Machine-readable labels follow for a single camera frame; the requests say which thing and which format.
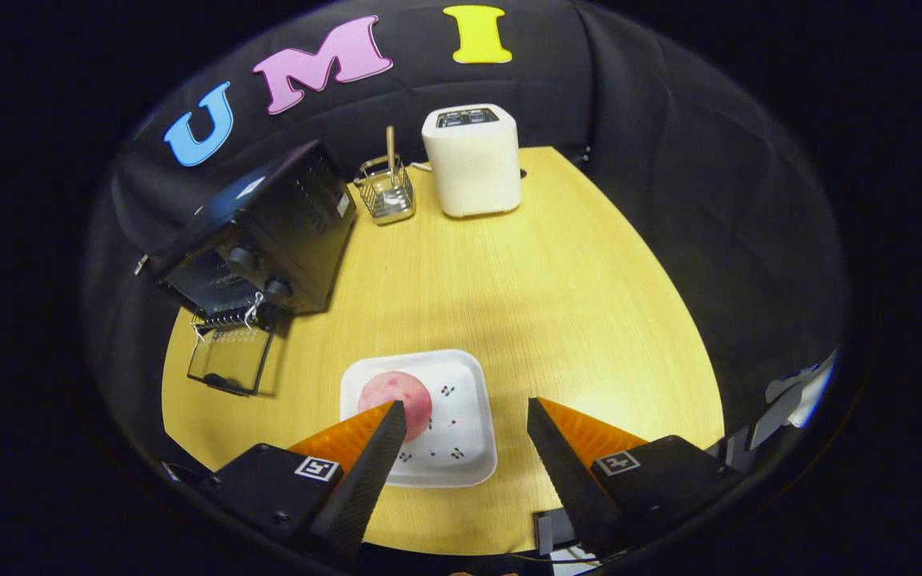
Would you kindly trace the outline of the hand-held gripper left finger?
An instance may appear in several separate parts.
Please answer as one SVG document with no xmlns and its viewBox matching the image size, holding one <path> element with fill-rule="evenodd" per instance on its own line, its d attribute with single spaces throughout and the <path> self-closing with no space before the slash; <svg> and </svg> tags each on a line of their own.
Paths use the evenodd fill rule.
<svg viewBox="0 0 922 576">
<path fill-rule="evenodd" d="M 384 402 L 288 448 L 253 445 L 212 473 L 167 464 L 209 506 L 277 546 L 347 564 L 405 440 L 401 401 Z"/>
</svg>

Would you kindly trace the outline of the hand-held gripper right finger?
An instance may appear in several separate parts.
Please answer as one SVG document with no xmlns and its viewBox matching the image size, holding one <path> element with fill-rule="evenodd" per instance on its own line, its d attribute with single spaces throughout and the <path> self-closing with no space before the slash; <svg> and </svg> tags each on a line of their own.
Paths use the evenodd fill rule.
<svg viewBox="0 0 922 576">
<path fill-rule="evenodd" d="M 745 478 L 679 435 L 648 442 L 548 398 L 528 400 L 527 433 L 575 536 L 604 557 L 668 535 Z"/>
</svg>

